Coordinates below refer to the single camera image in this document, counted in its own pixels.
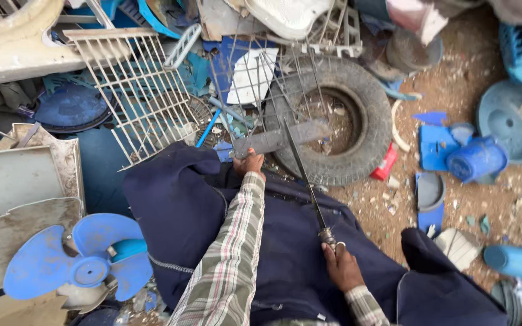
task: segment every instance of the black rubber tire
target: black rubber tire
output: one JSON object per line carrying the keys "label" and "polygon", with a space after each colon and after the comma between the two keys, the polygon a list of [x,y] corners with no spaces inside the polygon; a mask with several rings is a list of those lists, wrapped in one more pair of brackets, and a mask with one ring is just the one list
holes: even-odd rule
{"label": "black rubber tire", "polygon": [[[378,81],[358,64],[331,56],[315,56],[314,59],[320,88],[336,90],[338,98],[343,97],[342,101],[350,101],[353,106],[351,109],[345,103],[354,121],[355,135],[353,144],[339,154],[323,155],[302,145],[298,146],[299,156],[311,183],[343,186],[369,176],[382,162],[392,137],[390,104]],[[299,61],[301,83],[296,77],[281,82],[293,108],[302,105],[302,89],[307,94],[317,88],[311,58],[302,56]],[[283,117],[292,125],[292,111],[278,83],[273,83],[271,93],[274,100],[268,101],[265,107],[265,127],[267,130],[279,129]],[[361,131],[356,128],[356,122],[360,120]],[[283,168],[301,179],[290,148],[274,152],[274,156]]]}

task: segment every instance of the hand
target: hand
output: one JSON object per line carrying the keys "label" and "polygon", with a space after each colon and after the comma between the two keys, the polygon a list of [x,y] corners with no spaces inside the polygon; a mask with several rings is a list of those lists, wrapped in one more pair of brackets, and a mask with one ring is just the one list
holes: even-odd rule
{"label": "hand", "polygon": [[233,167],[235,168],[235,173],[240,177],[244,177],[247,172],[256,172],[261,175],[263,181],[267,181],[265,174],[261,172],[264,160],[265,156],[263,154],[257,155],[254,149],[249,149],[249,156],[245,159],[233,159]]}
{"label": "hand", "polygon": [[356,257],[346,251],[346,245],[338,242],[335,253],[327,244],[321,244],[332,282],[342,292],[348,292],[358,285],[365,285]]}

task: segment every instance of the blue fan blade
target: blue fan blade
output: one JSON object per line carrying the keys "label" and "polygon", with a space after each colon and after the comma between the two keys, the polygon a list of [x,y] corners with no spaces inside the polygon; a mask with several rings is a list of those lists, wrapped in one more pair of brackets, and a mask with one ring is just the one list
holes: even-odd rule
{"label": "blue fan blade", "polygon": [[88,257],[106,251],[112,244],[126,239],[144,239],[140,226],[126,216],[112,213],[91,214],[72,230],[79,253]]}
{"label": "blue fan blade", "polygon": [[52,225],[36,233],[13,256],[4,278],[4,292],[13,299],[28,300],[68,282],[72,264],[81,259],[62,248],[64,227]]}
{"label": "blue fan blade", "polygon": [[110,274],[118,280],[116,300],[125,301],[133,297],[152,277],[153,271],[148,252],[120,260],[110,266]]}

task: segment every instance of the dirt ground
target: dirt ground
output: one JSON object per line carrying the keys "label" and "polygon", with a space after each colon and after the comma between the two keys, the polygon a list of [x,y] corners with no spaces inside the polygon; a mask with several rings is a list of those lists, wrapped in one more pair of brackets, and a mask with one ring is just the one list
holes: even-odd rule
{"label": "dirt ground", "polygon": [[[467,12],[451,22],[441,32],[444,56],[435,68],[408,78],[402,92],[420,92],[419,101],[403,102],[396,114],[397,129],[412,148],[400,152],[392,175],[402,182],[400,189],[390,192],[386,183],[367,179],[344,187],[331,187],[328,194],[352,209],[371,240],[398,263],[406,264],[400,244],[402,229],[415,226],[417,221],[414,174],[422,172],[417,160],[417,128],[420,122],[412,114],[441,110],[451,122],[475,122],[475,108],[488,87],[506,79],[498,41],[498,21],[489,6]],[[442,228],[456,227],[478,236],[483,246],[503,243],[507,235],[514,245],[522,243],[522,166],[511,165],[499,177],[496,185],[462,184],[449,173],[440,173],[446,180],[445,214]],[[382,194],[402,199],[395,216],[388,211]],[[480,231],[478,221],[488,215],[491,232]],[[477,221],[469,226],[466,217]],[[501,278],[490,270],[480,257],[464,271],[479,285],[490,291]]]}

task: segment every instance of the white metal grid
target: white metal grid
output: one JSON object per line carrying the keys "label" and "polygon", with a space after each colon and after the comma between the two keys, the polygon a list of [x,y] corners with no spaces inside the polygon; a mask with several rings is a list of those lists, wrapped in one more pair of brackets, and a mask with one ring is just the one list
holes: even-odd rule
{"label": "white metal grid", "polygon": [[123,168],[145,161],[208,123],[195,118],[178,70],[165,70],[163,45],[151,28],[64,34],[83,56],[116,119],[112,133],[130,163]]}

